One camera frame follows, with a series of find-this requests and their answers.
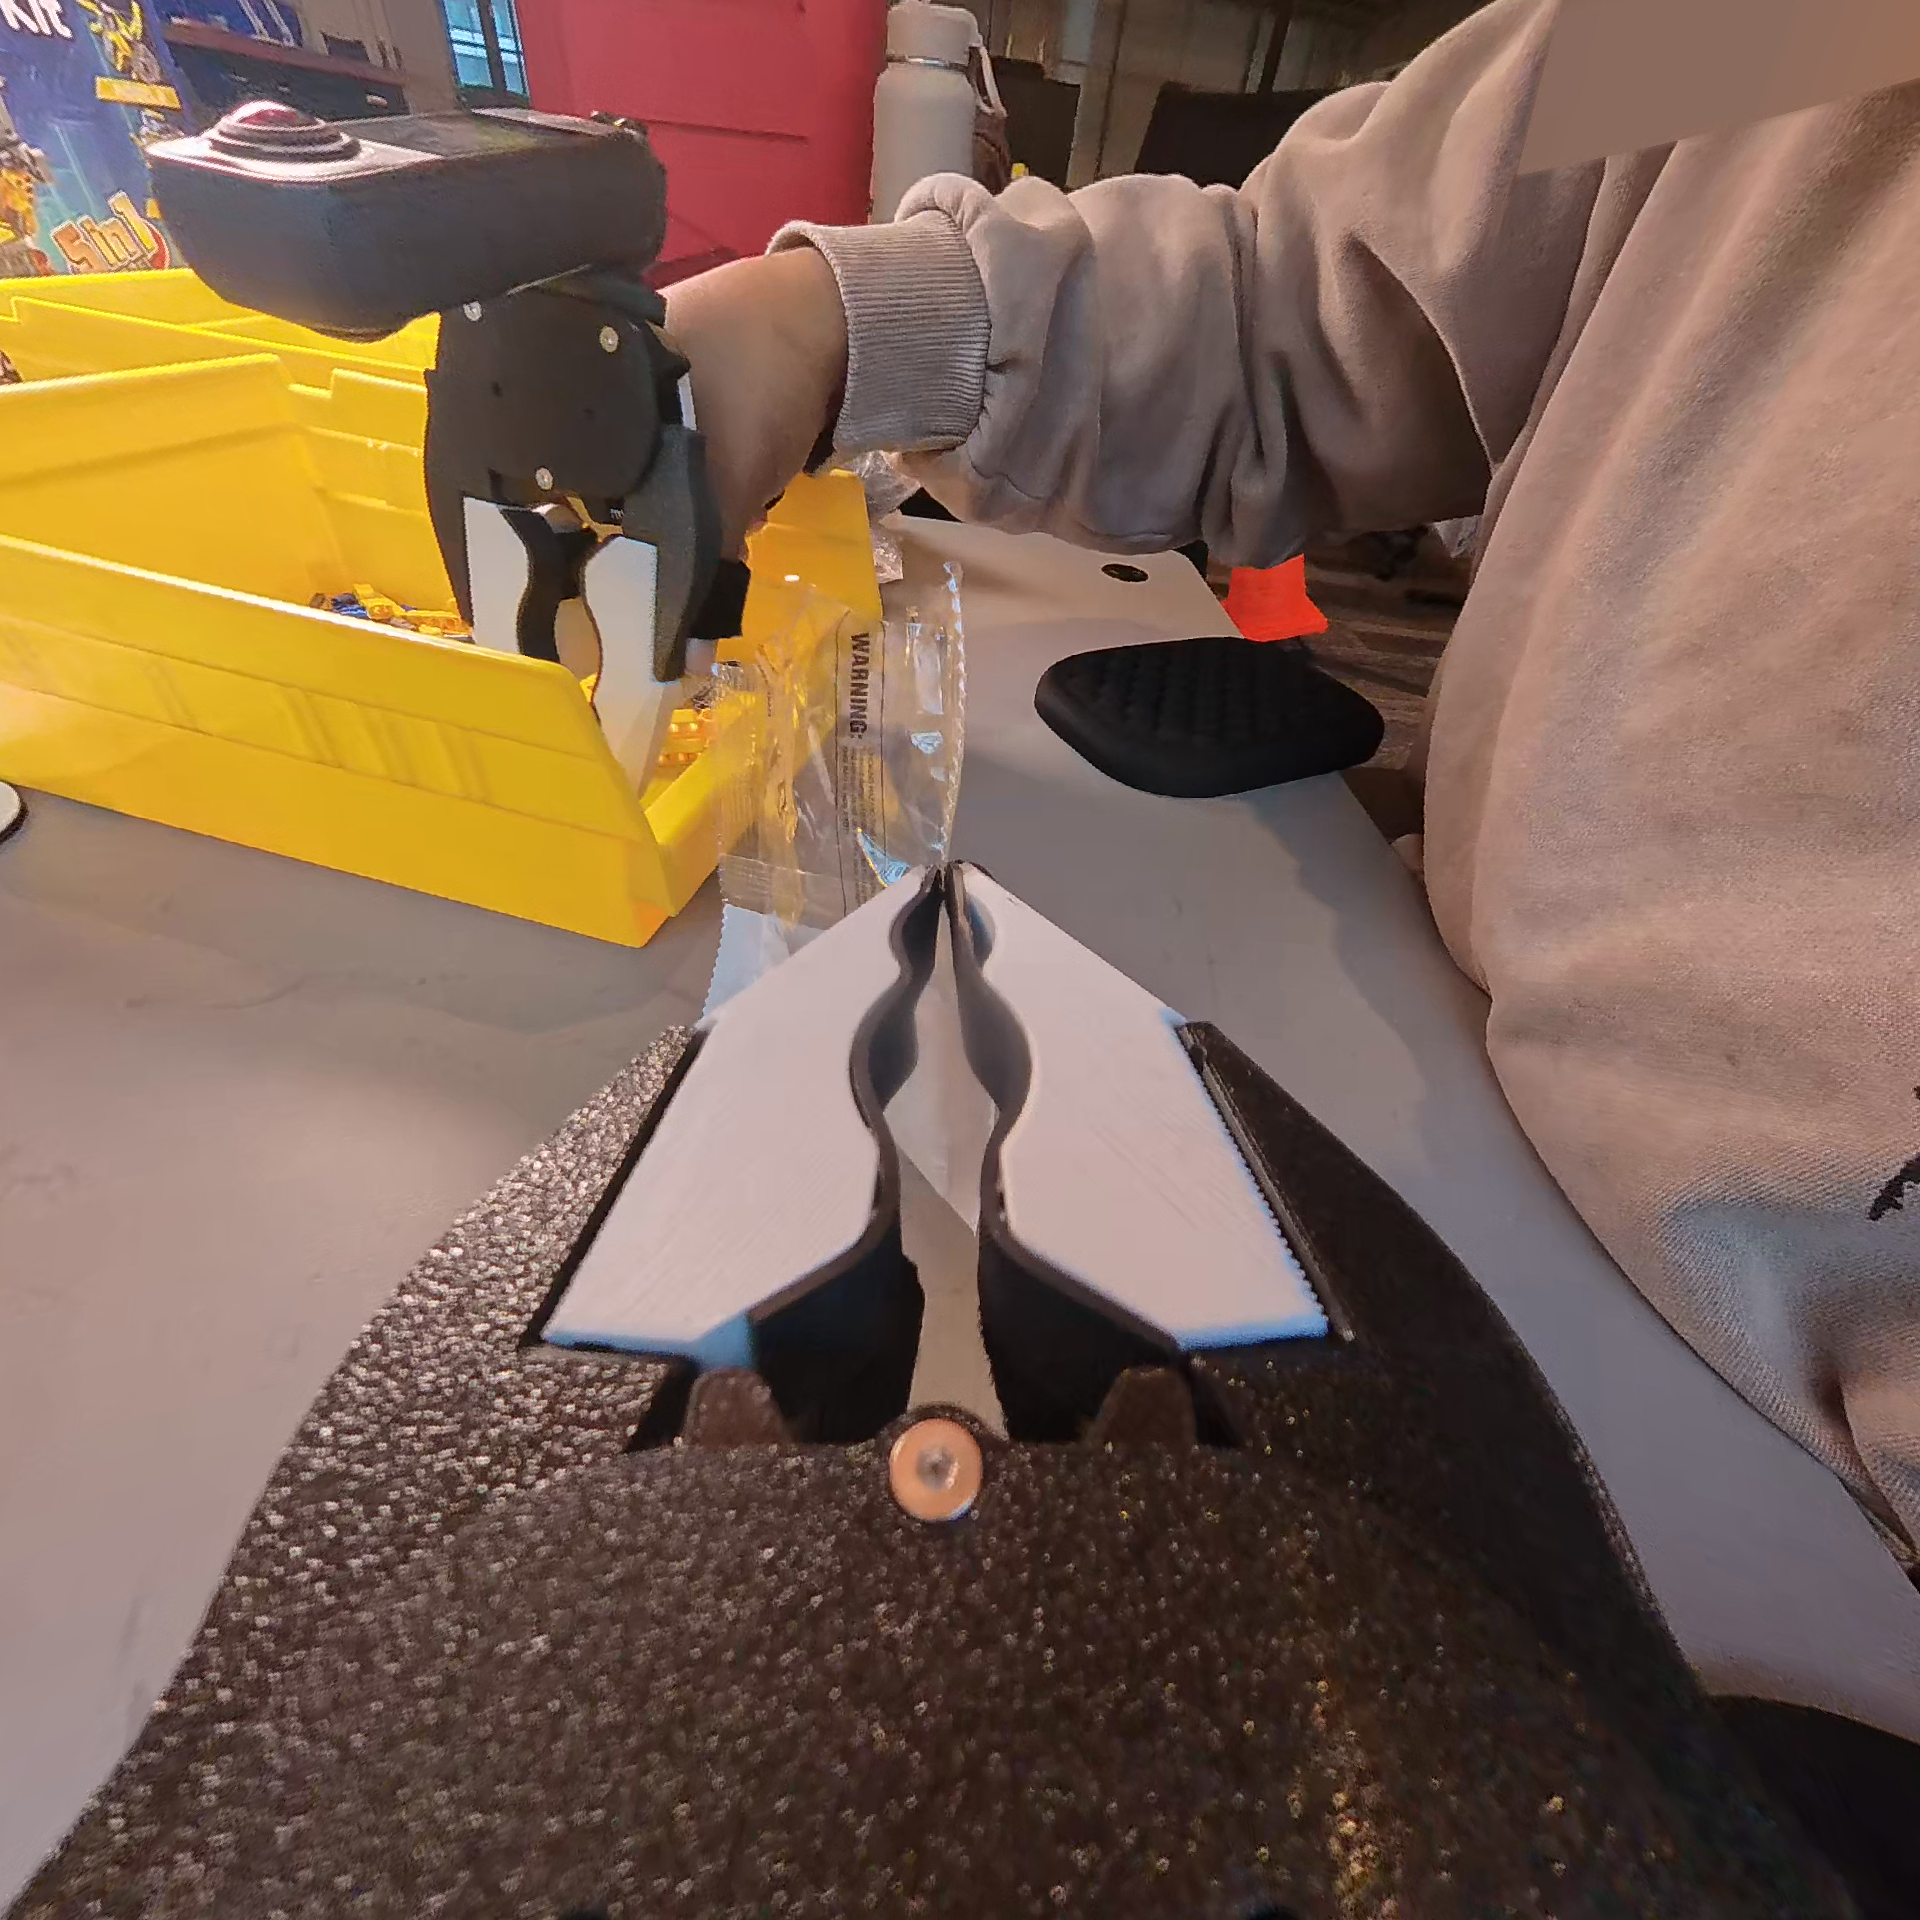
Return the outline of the grey desk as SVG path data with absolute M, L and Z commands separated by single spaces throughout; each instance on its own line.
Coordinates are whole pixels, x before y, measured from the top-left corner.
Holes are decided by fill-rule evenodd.
M 1033 711 L 1057 655 L 1218 625 L 1042 537 L 958 560 L 956 849 L 1223 1025 L 1436 1227 L 1544 1367 L 1713 1688 L 1915 1740 L 1915 1585 L 1548 1180 L 1481 999 L 1344 782 L 1153 799 Z M 639 951 L 30 799 L 4 843 L 4 1902 L 172 1678 L 326 1379 L 442 1231 L 670 1024 L 718 901 Z

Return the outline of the yellow bin with bricks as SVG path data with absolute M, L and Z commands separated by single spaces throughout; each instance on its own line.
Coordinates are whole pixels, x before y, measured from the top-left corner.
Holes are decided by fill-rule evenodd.
M 92 377 L 272 355 L 286 379 L 326 392 L 339 373 L 420 387 L 439 323 L 371 342 L 339 340 L 228 303 L 185 270 L 4 279 L 3 347 L 27 379 Z
M 561 665 L 320 607 L 449 607 L 418 373 L 258 352 L 4 388 L 4 780 L 642 947 L 718 859 Z

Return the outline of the orange traffic cone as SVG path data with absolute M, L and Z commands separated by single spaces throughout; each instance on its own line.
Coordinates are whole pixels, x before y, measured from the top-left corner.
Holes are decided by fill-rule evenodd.
M 1233 567 L 1223 611 L 1241 637 L 1255 643 L 1313 640 L 1328 632 L 1328 615 L 1313 600 L 1306 558 L 1274 567 Z

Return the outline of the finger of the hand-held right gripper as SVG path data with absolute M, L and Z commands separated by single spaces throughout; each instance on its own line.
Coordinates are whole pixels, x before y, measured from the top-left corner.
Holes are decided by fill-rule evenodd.
M 586 564 L 586 611 L 600 637 L 592 711 L 633 793 L 656 777 L 672 712 L 684 696 L 684 665 L 658 668 L 658 551 L 614 537 Z
M 464 501 L 470 625 L 478 647 L 511 655 L 561 653 L 561 604 L 572 590 L 572 510 Z

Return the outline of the pile of toy bricks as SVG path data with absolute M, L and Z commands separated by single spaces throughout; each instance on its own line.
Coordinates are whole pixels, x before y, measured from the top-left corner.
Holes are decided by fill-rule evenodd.
M 474 647 L 474 632 L 456 613 L 409 607 L 390 593 L 359 584 L 348 591 L 316 591 L 310 606 L 339 616 L 367 619 L 401 632 L 452 640 Z M 714 685 L 706 678 L 684 683 L 681 704 L 670 712 L 658 766 L 679 769 L 697 761 L 714 743 Z

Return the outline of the printed toy box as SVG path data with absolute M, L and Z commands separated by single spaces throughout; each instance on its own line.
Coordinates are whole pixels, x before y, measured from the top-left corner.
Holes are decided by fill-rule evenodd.
M 190 129 L 140 1 L 3 1 L 3 277 L 168 272 L 150 149 Z

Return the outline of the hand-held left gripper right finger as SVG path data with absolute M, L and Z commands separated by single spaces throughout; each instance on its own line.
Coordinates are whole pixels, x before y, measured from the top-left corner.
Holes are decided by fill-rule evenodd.
M 950 871 L 968 1061 L 994 1105 L 979 1305 L 1004 1371 L 1328 1334 L 1186 1040 L 1186 1019 L 979 869 Z

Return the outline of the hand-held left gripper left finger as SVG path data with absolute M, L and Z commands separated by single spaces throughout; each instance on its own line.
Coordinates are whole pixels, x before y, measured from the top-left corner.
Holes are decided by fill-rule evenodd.
M 942 876 L 907 871 L 692 1030 L 547 1340 L 704 1368 L 863 1371 L 911 1350 L 886 1105 L 914 1057 Z

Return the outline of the person's right hand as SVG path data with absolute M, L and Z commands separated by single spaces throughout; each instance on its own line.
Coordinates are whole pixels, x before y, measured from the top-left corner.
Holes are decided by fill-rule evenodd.
M 831 260 L 790 246 L 731 260 L 665 292 L 665 332 L 688 358 L 722 553 L 832 444 L 848 375 L 848 317 Z

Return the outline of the black wrist rest pad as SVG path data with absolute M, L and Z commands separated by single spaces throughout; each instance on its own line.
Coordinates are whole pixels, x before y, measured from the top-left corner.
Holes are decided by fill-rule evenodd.
M 1289 643 L 1206 636 L 1105 647 L 1047 668 L 1035 711 L 1105 777 L 1222 799 L 1370 761 L 1376 705 Z

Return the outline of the person's right forearm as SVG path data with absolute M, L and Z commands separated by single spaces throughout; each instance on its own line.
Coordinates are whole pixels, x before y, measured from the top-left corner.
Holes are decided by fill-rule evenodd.
M 1241 185 L 926 180 L 790 227 L 847 319 L 827 433 L 960 520 L 1108 553 L 1474 511 L 1566 358 L 1601 166 L 1522 176 L 1555 5 L 1490 5 Z

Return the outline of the small clear bag white label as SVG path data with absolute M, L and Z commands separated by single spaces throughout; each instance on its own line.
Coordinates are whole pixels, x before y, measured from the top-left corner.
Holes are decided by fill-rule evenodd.
M 879 615 L 848 615 L 832 636 L 804 637 L 790 624 L 755 644 L 750 665 L 722 676 L 728 736 L 746 766 L 728 793 L 729 891 L 724 936 L 755 934 L 755 979 L 799 953 L 914 869 L 942 876 L 964 766 L 964 643 L 958 607 L 903 628 Z M 919 1064 L 919 1003 L 914 1006 Z M 923 1319 L 923 1289 L 906 1247 L 906 1155 L 898 1151 L 902 1246 L 919 1284 L 919 1327 L 911 1350 L 863 1371 L 759 1371 L 791 1428 L 848 1441 L 876 1432 L 907 1401 Z

